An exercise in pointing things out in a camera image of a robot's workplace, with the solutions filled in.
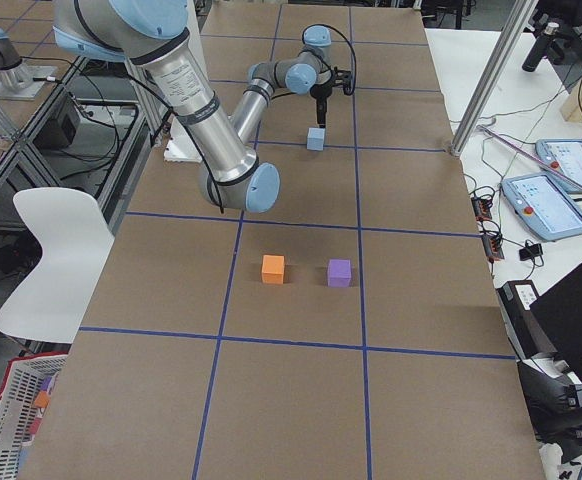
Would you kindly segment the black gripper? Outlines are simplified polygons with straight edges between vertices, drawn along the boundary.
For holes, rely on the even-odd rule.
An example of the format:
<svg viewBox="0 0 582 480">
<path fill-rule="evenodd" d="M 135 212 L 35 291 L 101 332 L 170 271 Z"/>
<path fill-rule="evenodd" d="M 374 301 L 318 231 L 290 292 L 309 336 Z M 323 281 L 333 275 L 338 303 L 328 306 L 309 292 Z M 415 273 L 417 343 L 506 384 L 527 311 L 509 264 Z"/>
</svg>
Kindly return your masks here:
<svg viewBox="0 0 582 480">
<path fill-rule="evenodd" d="M 326 126 L 327 99 L 333 91 L 340 88 L 345 96 L 355 91 L 355 75 L 349 70 L 333 68 L 318 75 L 317 83 L 310 88 L 310 95 L 315 99 L 316 123 Z"/>
</svg>

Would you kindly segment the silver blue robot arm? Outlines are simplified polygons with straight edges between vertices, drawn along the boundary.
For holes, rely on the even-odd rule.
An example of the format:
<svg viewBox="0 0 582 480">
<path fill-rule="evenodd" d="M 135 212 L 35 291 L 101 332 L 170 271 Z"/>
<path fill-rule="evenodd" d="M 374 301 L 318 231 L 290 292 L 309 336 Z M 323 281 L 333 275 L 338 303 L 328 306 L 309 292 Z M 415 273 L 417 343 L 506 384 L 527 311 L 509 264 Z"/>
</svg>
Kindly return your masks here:
<svg viewBox="0 0 582 480">
<path fill-rule="evenodd" d="M 310 25 L 296 57 L 251 67 L 238 106 L 227 114 L 189 48 L 188 19 L 184 1 L 57 1 L 53 30 L 56 43 L 76 55 L 129 61 L 149 72 L 201 157 L 199 188 L 206 200 L 220 210 L 266 212 L 277 200 L 280 175 L 247 141 L 275 91 L 311 95 L 324 127 L 332 90 L 352 95 L 356 70 L 332 63 L 333 27 Z"/>
</svg>

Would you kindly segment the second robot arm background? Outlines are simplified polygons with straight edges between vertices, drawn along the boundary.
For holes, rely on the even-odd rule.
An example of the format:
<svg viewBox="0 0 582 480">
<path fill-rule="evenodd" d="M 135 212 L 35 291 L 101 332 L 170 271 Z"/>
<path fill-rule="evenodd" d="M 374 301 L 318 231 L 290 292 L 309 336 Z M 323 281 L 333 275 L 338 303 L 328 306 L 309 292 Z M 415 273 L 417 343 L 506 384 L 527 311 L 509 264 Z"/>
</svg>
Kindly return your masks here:
<svg viewBox="0 0 582 480">
<path fill-rule="evenodd" d="M 28 64 L 0 28 L 0 99 L 34 99 L 56 70 L 54 66 Z"/>
</svg>

